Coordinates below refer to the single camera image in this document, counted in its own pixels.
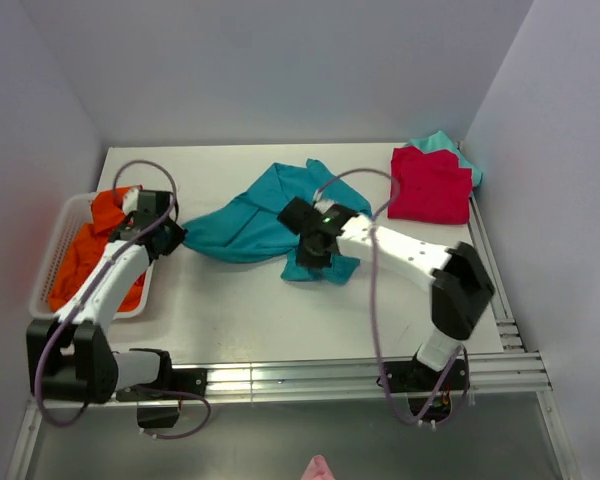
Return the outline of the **folded teal t-shirt underneath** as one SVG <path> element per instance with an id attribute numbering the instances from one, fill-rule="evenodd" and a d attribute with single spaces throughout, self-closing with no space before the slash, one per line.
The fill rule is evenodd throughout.
<path id="1" fill-rule="evenodd" d="M 472 185 L 477 188 L 483 180 L 483 171 L 471 163 L 462 153 L 459 143 L 453 141 L 445 132 L 437 131 L 429 136 L 422 138 L 413 138 L 404 144 L 405 147 L 413 146 L 422 153 L 434 153 L 446 150 L 452 153 L 458 161 L 461 168 L 471 171 Z"/>

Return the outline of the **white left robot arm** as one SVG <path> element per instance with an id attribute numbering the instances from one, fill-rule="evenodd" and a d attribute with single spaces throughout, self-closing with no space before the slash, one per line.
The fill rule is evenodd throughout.
<path id="1" fill-rule="evenodd" d="M 26 331 L 31 392 L 46 400 L 103 404 L 117 391 L 139 388 L 163 399 L 175 386 L 168 352 L 112 351 L 109 326 L 132 284 L 160 257 L 170 255 L 185 231 L 171 217 L 173 193 L 142 190 L 136 207 L 115 228 L 94 270 L 50 320 Z"/>

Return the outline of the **black box under left base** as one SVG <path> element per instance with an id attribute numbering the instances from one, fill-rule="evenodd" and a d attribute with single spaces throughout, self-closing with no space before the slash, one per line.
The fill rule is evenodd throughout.
<path id="1" fill-rule="evenodd" d="M 145 430 L 171 429 L 180 417 L 175 406 L 141 406 L 136 409 L 137 425 Z"/>

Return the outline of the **pink object at bottom edge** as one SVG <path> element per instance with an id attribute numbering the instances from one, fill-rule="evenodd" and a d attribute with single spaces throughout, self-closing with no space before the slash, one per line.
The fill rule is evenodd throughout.
<path id="1" fill-rule="evenodd" d="M 301 480 L 334 480 L 335 477 L 325 459 L 322 455 L 314 456 L 304 473 L 301 476 Z"/>

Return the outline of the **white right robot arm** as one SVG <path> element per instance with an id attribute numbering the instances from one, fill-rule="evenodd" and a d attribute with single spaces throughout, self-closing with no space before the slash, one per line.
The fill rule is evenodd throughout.
<path id="1" fill-rule="evenodd" d="M 277 220 L 299 239 L 296 263 L 310 270 L 335 265 L 338 257 L 388 269 L 429 294 L 432 333 L 415 355 L 413 378 L 432 390 L 448 374 L 447 364 L 470 339 L 495 287 L 476 249 L 428 243 L 377 225 L 369 216 L 331 200 L 313 204 L 296 197 Z"/>

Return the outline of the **aluminium right side rail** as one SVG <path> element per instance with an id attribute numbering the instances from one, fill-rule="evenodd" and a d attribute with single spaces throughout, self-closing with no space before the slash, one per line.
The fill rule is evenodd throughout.
<path id="1" fill-rule="evenodd" d="M 486 224 L 480 212 L 478 193 L 479 189 L 475 188 L 469 198 L 470 218 L 467 229 L 471 242 L 493 283 L 495 293 L 479 322 L 477 335 L 469 341 L 469 350 L 472 353 L 526 353 L 527 348 L 512 311 Z"/>

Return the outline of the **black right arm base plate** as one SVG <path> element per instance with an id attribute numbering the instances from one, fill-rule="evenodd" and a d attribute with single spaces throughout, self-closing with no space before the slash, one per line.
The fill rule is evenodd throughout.
<path id="1" fill-rule="evenodd" d="M 442 377 L 442 372 L 435 372 L 416 360 L 386 361 L 382 366 L 392 394 L 431 392 Z M 439 389 L 461 391 L 468 379 L 467 362 L 456 359 Z"/>

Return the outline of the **folded red t-shirt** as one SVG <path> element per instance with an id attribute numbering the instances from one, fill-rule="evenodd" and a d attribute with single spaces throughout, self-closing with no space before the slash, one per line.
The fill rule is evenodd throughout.
<path id="1" fill-rule="evenodd" d="M 415 146 L 396 148 L 391 176 L 399 184 L 399 193 L 387 209 L 390 219 L 439 225 L 469 221 L 472 170 L 461 167 L 454 153 L 424 153 Z"/>

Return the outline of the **teal t-shirt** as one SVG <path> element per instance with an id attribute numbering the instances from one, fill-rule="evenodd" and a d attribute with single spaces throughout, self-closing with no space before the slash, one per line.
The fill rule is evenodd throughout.
<path id="1" fill-rule="evenodd" d="M 313 199 L 321 186 L 323 197 L 366 215 L 370 203 L 342 180 L 329 185 L 333 174 L 319 160 L 309 159 L 303 167 L 272 164 L 249 188 L 224 207 L 184 223 L 185 247 L 215 260 L 248 264 L 284 255 L 281 278 L 289 282 L 325 280 L 344 285 L 360 261 L 337 256 L 322 270 L 309 270 L 296 264 L 298 237 L 278 220 L 278 214 L 295 197 Z"/>

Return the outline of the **aluminium front rail frame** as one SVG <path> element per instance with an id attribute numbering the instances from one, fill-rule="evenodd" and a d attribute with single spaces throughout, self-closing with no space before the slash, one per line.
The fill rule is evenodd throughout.
<path id="1" fill-rule="evenodd" d="M 181 364 L 176 391 L 190 391 L 214 404 L 381 399 L 373 359 Z M 537 393 L 551 389 L 538 353 L 478 354 L 456 367 L 443 384 L 453 395 L 464 384 L 471 394 Z"/>

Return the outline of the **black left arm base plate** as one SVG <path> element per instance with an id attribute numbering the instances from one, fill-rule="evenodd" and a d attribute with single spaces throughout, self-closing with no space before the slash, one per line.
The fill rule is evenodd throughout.
<path id="1" fill-rule="evenodd" d="M 119 402 L 141 402 L 160 400 L 185 400 L 190 395 L 204 397 L 208 380 L 206 368 L 173 369 L 164 383 L 154 382 L 139 387 L 128 387 L 118 391 L 115 399 Z"/>

